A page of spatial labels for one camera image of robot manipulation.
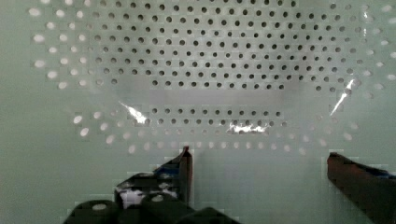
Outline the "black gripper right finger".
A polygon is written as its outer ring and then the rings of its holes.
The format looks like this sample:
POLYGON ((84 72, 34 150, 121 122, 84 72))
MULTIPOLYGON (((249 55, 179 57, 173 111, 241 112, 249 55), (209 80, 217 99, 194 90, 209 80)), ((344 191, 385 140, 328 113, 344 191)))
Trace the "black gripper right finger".
POLYGON ((328 179, 374 224, 395 224, 395 175, 336 152, 330 153, 327 165, 328 179))

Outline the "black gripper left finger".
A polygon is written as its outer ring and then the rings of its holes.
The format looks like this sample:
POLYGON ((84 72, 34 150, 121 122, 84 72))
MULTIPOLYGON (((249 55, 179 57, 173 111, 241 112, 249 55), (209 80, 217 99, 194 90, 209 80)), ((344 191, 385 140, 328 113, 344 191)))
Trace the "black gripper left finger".
POLYGON ((114 189, 115 202, 123 209, 141 204, 150 194, 165 193, 184 203, 191 196, 192 155, 184 146, 181 153, 150 173, 138 173, 114 189))

